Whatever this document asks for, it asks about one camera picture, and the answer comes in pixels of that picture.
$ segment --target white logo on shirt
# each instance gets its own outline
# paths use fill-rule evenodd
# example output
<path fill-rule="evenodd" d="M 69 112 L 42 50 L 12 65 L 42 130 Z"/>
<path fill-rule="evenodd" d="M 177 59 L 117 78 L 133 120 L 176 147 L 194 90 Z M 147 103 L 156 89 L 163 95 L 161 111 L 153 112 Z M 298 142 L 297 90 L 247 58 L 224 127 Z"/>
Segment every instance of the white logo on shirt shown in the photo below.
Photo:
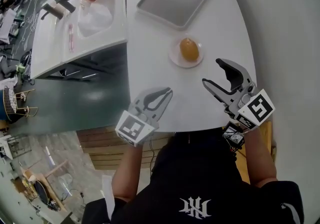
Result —
<path fill-rule="evenodd" d="M 205 217 L 210 217 L 211 216 L 211 215 L 207 214 L 207 203 L 209 201 L 211 201 L 211 199 L 207 200 L 207 201 L 204 201 L 201 204 L 202 210 L 200 210 L 201 209 L 201 207 L 200 207 L 201 198 L 199 196 L 195 200 L 195 205 L 194 205 L 194 200 L 192 199 L 192 197 L 189 198 L 189 202 L 186 201 L 186 200 L 183 200 L 182 198 L 180 198 L 180 199 L 184 202 L 184 209 L 180 210 L 179 212 L 189 213 L 188 214 L 189 216 L 195 217 L 195 218 L 197 218 L 199 220 L 202 220 L 201 217 L 205 218 Z"/>

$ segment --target sink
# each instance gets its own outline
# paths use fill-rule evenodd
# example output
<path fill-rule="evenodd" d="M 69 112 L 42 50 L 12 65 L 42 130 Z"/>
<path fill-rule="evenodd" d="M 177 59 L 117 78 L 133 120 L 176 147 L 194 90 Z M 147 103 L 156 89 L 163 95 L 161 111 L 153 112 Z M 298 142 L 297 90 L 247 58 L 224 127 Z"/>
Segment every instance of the sink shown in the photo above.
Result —
<path fill-rule="evenodd" d="M 31 59 L 31 78 L 58 70 L 65 63 L 127 42 L 126 0 L 70 0 L 75 11 L 65 9 L 57 19 L 39 12 Z"/>
<path fill-rule="evenodd" d="M 76 1 L 78 35 L 91 37 L 108 29 L 114 18 L 115 0 L 77 0 Z"/>
<path fill-rule="evenodd" d="M 72 0 L 75 11 L 66 20 L 64 62 L 127 41 L 126 0 Z"/>

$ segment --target bread roll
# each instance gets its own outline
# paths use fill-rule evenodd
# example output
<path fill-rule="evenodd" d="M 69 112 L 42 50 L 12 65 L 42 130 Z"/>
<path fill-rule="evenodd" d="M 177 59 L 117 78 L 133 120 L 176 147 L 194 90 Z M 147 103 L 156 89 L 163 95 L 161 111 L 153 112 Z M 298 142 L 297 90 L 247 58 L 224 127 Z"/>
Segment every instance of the bread roll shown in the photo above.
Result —
<path fill-rule="evenodd" d="M 199 57 L 198 46 L 190 38 L 185 38 L 180 42 L 180 51 L 188 62 L 195 62 Z"/>

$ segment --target chair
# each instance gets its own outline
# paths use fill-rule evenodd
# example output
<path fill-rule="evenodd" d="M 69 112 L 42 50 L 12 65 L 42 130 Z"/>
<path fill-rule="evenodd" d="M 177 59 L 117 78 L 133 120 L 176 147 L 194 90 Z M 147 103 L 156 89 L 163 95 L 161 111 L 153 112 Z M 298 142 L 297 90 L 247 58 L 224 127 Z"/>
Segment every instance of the chair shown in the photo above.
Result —
<path fill-rule="evenodd" d="M 8 9 L 2 19 L 2 26 L 0 28 L 0 41 L 3 43 L 0 43 L 0 45 L 10 45 L 10 30 L 12 27 L 12 24 L 14 23 L 14 20 L 16 18 L 17 13 L 11 9 Z"/>
<path fill-rule="evenodd" d="M 35 89 L 15 93 L 13 90 L 5 87 L 4 90 L 0 90 L 0 120 L 8 120 L 12 122 L 13 115 L 21 115 L 25 117 L 34 117 L 38 112 L 38 107 L 28 107 L 29 110 L 34 110 L 33 114 L 28 112 L 27 107 L 18 107 L 17 99 L 22 99 L 22 93 L 26 93 L 25 97 L 27 97 L 28 93 L 34 91 Z"/>

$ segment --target cable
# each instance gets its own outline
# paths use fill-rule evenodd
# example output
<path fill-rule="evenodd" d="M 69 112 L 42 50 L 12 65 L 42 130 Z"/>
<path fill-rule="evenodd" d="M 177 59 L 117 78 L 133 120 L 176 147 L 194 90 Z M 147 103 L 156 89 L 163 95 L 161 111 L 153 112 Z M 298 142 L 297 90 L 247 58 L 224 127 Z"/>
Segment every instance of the cable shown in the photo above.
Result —
<path fill-rule="evenodd" d="M 27 9 L 26 9 L 26 14 L 28 13 L 28 10 L 29 10 L 29 7 L 30 7 L 30 4 L 32 3 L 32 1 L 33 1 L 33 0 L 30 0 L 30 2 L 29 2 L 29 5 L 28 5 L 28 7 L 27 7 Z M 27 43 L 28 43 L 30 34 L 36 31 L 37 22 L 38 22 L 38 16 L 39 16 L 38 13 L 36 14 L 36 5 L 37 5 L 37 3 L 38 3 L 38 0 L 34 0 L 33 13 L 32 13 L 32 15 L 30 15 L 29 17 L 27 17 L 26 20 L 24 20 L 24 22 L 28 23 L 28 26 L 24 29 L 22 38 L 21 38 L 21 40 L 20 40 L 17 48 L 15 49 L 15 52 L 14 52 L 14 53 L 13 53 L 13 51 L 14 51 L 15 46 L 13 45 L 12 50 L 11 50 L 11 55 L 12 55 L 12 57 L 14 57 L 14 55 L 17 54 L 17 51 L 18 51 L 18 49 L 19 49 L 19 47 L 20 47 L 21 42 L 24 42 L 24 41 L 25 41 L 25 43 L 24 43 L 24 51 L 27 49 Z M 26 31 L 27 31 L 27 28 L 29 28 L 30 25 L 31 25 L 30 33 L 29 33 L 29 35 L 27 36 L 27 38 L 25 39 L 25 34 L 26 34 Z"/>
<path fill-rule="evenodd" d="M 152 166 L 152 162 L 153 162 L 153 160 L 154 160 L 154 158 L 155 158 L 155 151 L 154 151 L 154 148 L 153 148 L 153 146 L 152 146 L 152 138 L 153 138 L 153 137 L 151 137 L 151 138 L 150 138 L 150 141 L 149 141 L 149 147 L 150 147 L 150 149 L 151 149 L 151 151 L 152 151 L 152 158 L 151 158 L 151 161 L 150 161 L 150 180 L 151 180 L 151 175 L 152 175 L 151 166 Z"/>
<path fill-rule="evenodd" d="M 229 144 L 229 146 L 230 146 L 230 149 L 232 149 L 232 146 L 231 146 L 230 142 L 228 141 L 228 139 L 229 139 L 230 137 L 228 137 L 228 138 L 224 137 L 224 138 L 225 138 L 226 142 L 228 142 L 228 144 Z"/>
<path fill-rule="evenodd" d="M 30 81 L 28 81 L 30 85 L 34 86 L 35 83 L 36 83 L 36 80 L 33 80 L 33 83 L 32 83 L 32 79 Z"/>
<path fill-rule="evenodd" d="M 245 134 L 247 134 L 247 133 L 249 133 L 249 132 L 252 132 L 252 131 L 254 131 L 255 129 L 257 129 L 259 126 L 258 125 L 256 125 L 254 128 L 252 128 L 252 129 L 249 129 L 249 130 L 247 130 L 247 131 L 245 131 L 245 132 L 242 132 L 242 133 L 237 133 L 237 131 L 235 131 L 235 132 L 229 132 L 229 131 L 224 131 L 223 133 L 226 133 L 226 134 L 232 134 L 232 135 L 234 135 L 234 134 L 236 134 L 236 135 L 245 135 Z"/>
<path fill-rule="evenodd" d="M 80 196 L 81 196 L 81 198 L 82 198 L 82 204 L 81 204 L 80 207 L 81 207 L 82 209 L 85 209 L 86 206 L 87 206 L 87 204 L 85 203 L 85 199 L 84 199 L 85 195 L 84 195 L 84 193 L 80 192 L 80 191 L 79 191 L 78 189 L 76 189 L 76 188 L 70 189 L 70 190 L 68 191 L 68 193 L 63 192 L 62 195 L 61 195 L 61 196 L 62 196 L 61 202 L 63 202 L 64 200 L 67 199 L 67 197 L 71 194 L 70 192 L 71 192 L 72 190 L 76 190 L 76 191 L 79 192 L 79 194 L 80 194 Z"/>

